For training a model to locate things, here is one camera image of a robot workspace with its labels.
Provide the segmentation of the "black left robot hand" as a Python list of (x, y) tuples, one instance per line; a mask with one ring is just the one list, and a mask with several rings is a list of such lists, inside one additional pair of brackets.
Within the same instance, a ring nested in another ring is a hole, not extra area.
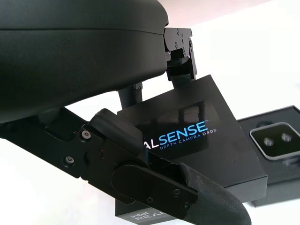
[(184, 163), (150, 166), (139, 129), (102, 109), (66, 106), (167, 74), (182, 96), (196, 84), (190, 29), (169, 28), (157, 0), (3, 0), (0, 136), (125, 203), (195, 225), (249, 225), (243, 204)]

